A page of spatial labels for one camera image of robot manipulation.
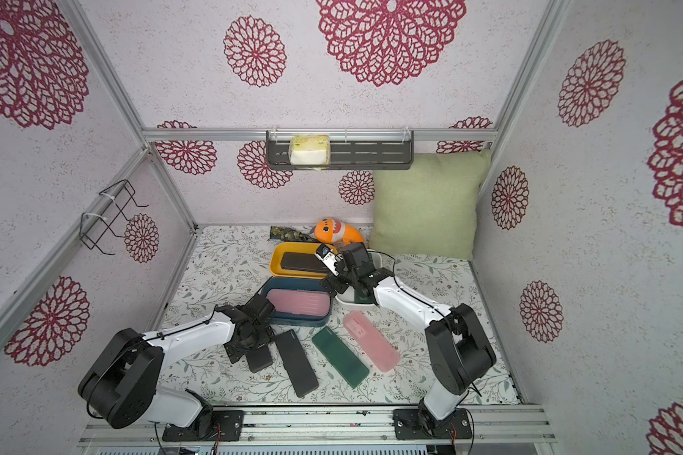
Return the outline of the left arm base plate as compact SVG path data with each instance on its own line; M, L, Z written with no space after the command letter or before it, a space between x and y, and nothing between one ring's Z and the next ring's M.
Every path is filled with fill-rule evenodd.
M201 413L188 428L169 425L161 435L167 443L238 442L244 427L244 411Z

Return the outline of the green pencil case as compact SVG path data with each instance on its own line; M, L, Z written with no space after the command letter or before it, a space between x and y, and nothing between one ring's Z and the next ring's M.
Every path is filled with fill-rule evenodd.
M375 304L376 300L372 291L354 290L354 303Z
M331 329L324 327L312 343L352 389L366 380L369 369Z

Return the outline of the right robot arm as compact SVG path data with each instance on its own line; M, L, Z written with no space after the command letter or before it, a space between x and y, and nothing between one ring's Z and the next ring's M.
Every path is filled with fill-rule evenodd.
M433 428L450 421L466 392L497 362L474 309L445 305L404 286L394 271L375 266L362 243L337 252L322 244L315 256L327 269L325 290L341 294L352 287L424 334L436 380L419 405L419 422Z

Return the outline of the pink pencil case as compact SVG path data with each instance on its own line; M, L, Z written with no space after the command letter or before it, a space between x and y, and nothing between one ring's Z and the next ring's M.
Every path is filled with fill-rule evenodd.
M272 289L267 293L268 300L277 313L309 318L323 318L331 309L331 299L324 292Z
M398 366L398 351L362 312L347 314L343 319L343 327L381 373L389 373Z

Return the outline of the green pencil case front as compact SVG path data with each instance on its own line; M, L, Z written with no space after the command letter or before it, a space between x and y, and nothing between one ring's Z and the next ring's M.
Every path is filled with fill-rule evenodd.
M369 369L331 329L324 327L312 343L352 389L366 380Z

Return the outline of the black pencil case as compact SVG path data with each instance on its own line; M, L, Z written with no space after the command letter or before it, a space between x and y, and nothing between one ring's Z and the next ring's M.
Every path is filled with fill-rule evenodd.
M305 272L326 275L328 269L314 254L303 252L285 252L281 258L281 267L293 272Z
M246 362L252 373L259 373L273 364L271 347L269 343L264 344L245 354Z
M288 330L277 334L274 342L296 396L304 398L316 391L319 387L318 378L296 332Z

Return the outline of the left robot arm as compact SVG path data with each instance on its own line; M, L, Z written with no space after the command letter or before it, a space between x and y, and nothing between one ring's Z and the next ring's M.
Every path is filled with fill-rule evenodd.
M231 362L241 360L271 342L275 313L266 297L255 294L243 305L216 305L210 315L172 329L119 331L78 386L88 415L115 430L148 421L209 437L214 407L196 392L159 385L159 377L176 362L218 345Z

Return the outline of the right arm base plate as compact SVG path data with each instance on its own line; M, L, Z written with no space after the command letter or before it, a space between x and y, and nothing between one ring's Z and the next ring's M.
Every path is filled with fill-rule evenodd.
M398 440L468 440L474 436L474 426L467 410L456 409L451 415L440 420L436 419L422 402L415 409L394 409L393 424Z

